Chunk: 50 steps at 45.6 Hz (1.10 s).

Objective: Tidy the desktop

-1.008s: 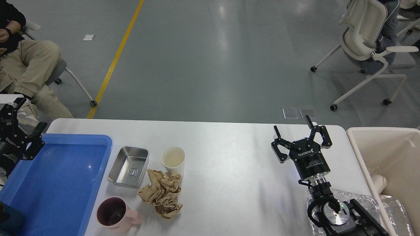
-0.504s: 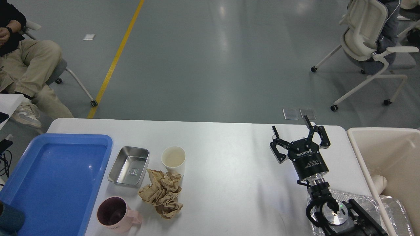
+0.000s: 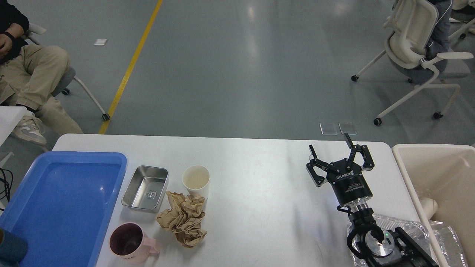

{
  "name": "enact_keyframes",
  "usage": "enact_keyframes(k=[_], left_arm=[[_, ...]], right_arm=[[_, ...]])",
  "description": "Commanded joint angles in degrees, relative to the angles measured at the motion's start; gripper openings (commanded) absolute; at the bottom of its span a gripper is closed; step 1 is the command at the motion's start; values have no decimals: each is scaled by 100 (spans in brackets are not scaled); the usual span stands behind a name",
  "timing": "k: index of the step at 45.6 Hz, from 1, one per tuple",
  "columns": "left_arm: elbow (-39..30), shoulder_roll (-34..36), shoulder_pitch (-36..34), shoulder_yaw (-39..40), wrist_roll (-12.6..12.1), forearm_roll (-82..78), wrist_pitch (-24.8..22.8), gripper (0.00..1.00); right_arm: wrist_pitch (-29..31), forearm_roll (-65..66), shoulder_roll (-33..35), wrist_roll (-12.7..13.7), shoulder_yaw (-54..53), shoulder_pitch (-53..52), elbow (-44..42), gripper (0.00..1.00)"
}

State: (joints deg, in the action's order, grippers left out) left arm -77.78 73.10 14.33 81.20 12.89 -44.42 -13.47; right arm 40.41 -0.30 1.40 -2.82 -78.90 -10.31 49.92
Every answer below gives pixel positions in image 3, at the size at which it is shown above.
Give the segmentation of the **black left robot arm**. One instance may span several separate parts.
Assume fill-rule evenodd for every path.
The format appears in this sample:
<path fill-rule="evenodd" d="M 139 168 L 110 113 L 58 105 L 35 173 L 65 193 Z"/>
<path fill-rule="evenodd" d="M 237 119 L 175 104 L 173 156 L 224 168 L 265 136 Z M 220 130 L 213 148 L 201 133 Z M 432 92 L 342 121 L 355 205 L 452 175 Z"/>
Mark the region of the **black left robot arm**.
<path fill-rule="evenodd" d="M 21 237 L 0 230 L 0 262 L 2 267 L 18 267 L 28 251 L 28 243 Z"/>

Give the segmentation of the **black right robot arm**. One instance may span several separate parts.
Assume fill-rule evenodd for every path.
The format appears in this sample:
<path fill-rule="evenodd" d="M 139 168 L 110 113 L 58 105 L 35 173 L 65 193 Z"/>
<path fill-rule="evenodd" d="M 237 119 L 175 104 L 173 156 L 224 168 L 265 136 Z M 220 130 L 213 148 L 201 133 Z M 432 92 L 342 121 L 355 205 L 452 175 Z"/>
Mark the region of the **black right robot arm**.
<path fill-rule="evenodd" d="M 401 227 L 386 230 L 378 226 L 374 211 L 367 204 L 373 193 L 363 176 L 375 164 L 368 147 L 354 144 L 347 133 L 348 157 L 327 163 L 320 160 L 312 145 L 307 170 L 317 187 L 329 183 L 339 205 L 348 215 L 352 229 L 347 247 L 369 267 L 436 267 L 435 260 Z"/>

